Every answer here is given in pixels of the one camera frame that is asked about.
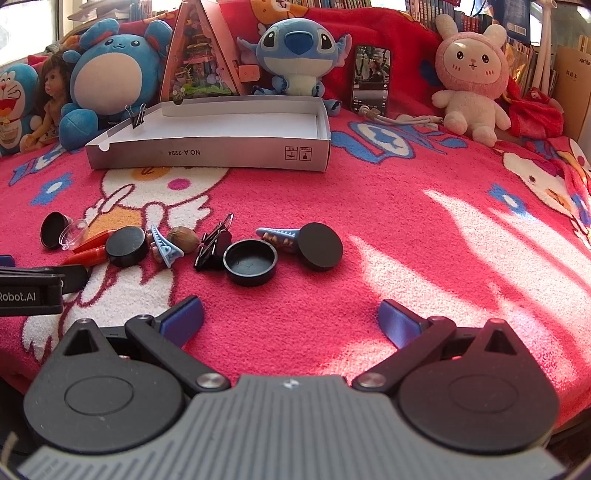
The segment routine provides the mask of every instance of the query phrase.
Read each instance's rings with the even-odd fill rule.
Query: white cardboard box
[[[231,96],[159,103],[86,145],[90,167],[259,167],[325,171],[330,126],[320,98]]]

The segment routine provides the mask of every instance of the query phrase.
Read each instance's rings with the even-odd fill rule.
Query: pink bunny plush toy
[[[507,33],[501,25],[491,25],[484,35],[458,33],[449,15],[438,15],[435,23],[443,38],[435,70],[447,90],[433,95],[433,105],[445,109],[445,128],[457,135],[471,134],[474,141],[494,147],[495,126],[501,130],[511,126],[495,102],[509,82],[509,67],[501,51]]]

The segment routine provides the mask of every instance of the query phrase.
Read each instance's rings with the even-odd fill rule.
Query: blue hair clip
[[[290,253],[297,250],[299,228],[257,228],[255,233],[276,248]]]
[[[166,237],[158,231],[158,228],[155,225],[150,227],[150,231],[152,232],[152,238],[154,239],[156,248],[158,248],[158,252],[168,268],[172,266],[175,260],[184,257],[184,252],[179,247],[166,240]]]

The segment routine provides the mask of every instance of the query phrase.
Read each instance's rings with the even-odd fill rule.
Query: black lens cap
[[[109,262],[116,267],[132,267],[140,263],[150,245],[145,232],[138,226],[124,226],[109,237],[105,244]]]
[[[311,270],[330,270],[343,257],[343,242],[331,227],[323,223],[307,223],[300,228],[297,245],[301,262]]]
[[[72,221],[60,212],[51,212],[41,224],[41,244],[49,250],[60,248],[60,235]]]
[[[258,238],[240,240],[224,252],[223,265],[237,285],[258,287],[275,275],[277,250]]]

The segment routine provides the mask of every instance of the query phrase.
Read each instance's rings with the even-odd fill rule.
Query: smartphone
[[[386,115],[390,59],[390,51],[387,48],[357,45],[351,111],[358,113],[359,108],[366,105],[369,108],[377,108],[381,115]]]

